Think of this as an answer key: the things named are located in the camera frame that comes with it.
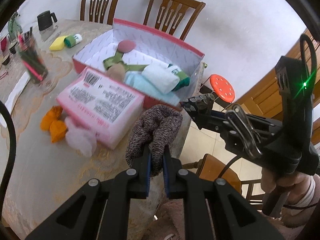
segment wooden chair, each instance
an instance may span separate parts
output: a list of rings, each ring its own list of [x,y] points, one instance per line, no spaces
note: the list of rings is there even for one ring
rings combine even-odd
[[[197,169],[196,175],[198,175],[199,178],[210,181],[214,181],[218,177],[224,166],[225,164],[223,162],[208,153],[198,162],[182,165],[184,169]],[[263,194],[252,195],[254,184],[260,183],[261,179],[240,181],[238,175],[230,168],[227,169],[222,177],[240,194],[242,194],[242,185],[248,184],[246,200],[254,205],[257,210],[262,209]]]
[[[150,11],[153,5],[153,1],[154,0],[150,0],[149,5],[148,5],[148,9],[146,12],[146,16],[144,18],[144,25],[147,25],[148,19],[149,19],[149,15],[150,15]],[[172,1],[172,5],[170,6],[170,8],[168,8],[169,6],[169,1]],[[167,32],[168,27],[171,25],[171,28],[169,29],[169,34],[173,35],[175,30],[177,29],[179,23],[181,22],[181,20],[183,19],[184,15],[186,14],[186,11],[188,8],[193,8],[195,9],[195,11],[193,12],[190,20],[188,21],[184,31],[182,32],[182,35],[180,37],[181,40],[185,40],[187,34],[189,33],[193,23],[195,22],[196,18],[198,17],[199,13],[201,12],[201,10],[205,7],[205,3],[204,2],[198,2],[196,0],[162,0],[162,4],[160,5],[159,8],[159,12],[158,12],[158,16],[157,16],[157,20],[156,20],[156,25],[155,28],[159,30],[161,24],[163,23],[162,26],[162,31],[163,32]]]
[[[85,10],[85,2],[86,0],[81,0],[81,9],[80,9],[80,21],[84,21],[84,10]],[[106,9],[108,6],[109,0],[90,0],[90,9],[89,9],[89,21],[93,21],[93,15],[94,15],[94,21],[97,23],[100,17],[100,23],[103,23],[104,16],[106,14]],[[108,14],[108,20],[107,24],[112,25],[113,23],[113,17],[115,16],[116,6],[117,6],[118,0],[112,0],[109,14]]]

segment pen holder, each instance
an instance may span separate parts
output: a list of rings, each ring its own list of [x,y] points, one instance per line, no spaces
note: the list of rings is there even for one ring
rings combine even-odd
[[[18,36],[18,42],[19,44],[16,46],[16,51],[23,65],[29,72],[31,80],[35,84],[40,84],[46,78],[48,70],[40,56],[36,40],[29,33],[27,33],[27,35],[24,33]]]

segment table surface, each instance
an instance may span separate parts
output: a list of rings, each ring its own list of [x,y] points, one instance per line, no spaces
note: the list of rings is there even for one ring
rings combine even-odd
[[[65,140],[52,144],[49,132],[39,128],[41,118],[52,106],[57,105],[57,95],[77,77],[71,57],[111,28],[99,23],[59,20],[49,29],[39,32],[34,23],[33,33],[49,74],[40,86],[29,82],[12,111],[17,134],[17,153],[2,214],[21,239],[89,179],[112,179],[128,168],[124,154],[130,131],[115,150],[98,144],[92,158],[85,158],[80,152],[71,149]],[[83,37],[80,44],[71,49],[49,51],[55,38],[75,33],[80,33]],[[6,68],[2,66],[0,75],[4,71],[8,71],[9,75],[0,81],[0,100],[3,102],[7,100],[25,68],[18,56],[14,55]],[[199,91],[202,75],[203,67],[195,92]],[[182,126],[170,146],[173,157],[180,156],[191,122],[185,111],[182,114]],[[1,125],[0,133],[0,171],[4,171],[9,154],[9,136],[7,129]],[[151,179],[148,199],[131,201],[128,239],[140,239],[143,236],[163,196],[163,178],[156,176]]]

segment yellow sponge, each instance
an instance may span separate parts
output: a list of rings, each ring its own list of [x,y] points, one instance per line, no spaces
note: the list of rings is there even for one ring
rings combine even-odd
[[[54,42],[50,45],[49,50],[57,51],[62,50],[64,48],[64,38],[67,36],[61,36],[54,40]]]

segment plastic stool seat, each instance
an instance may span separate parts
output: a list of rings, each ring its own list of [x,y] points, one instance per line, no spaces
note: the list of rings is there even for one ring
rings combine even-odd
[[[212,74],[209,78],[210,85],[213,88],[213,91],[223,100],[228,103],[232,103],[235,100],[235,91],[233,87],[230,85],[228,80],[224,77]]]

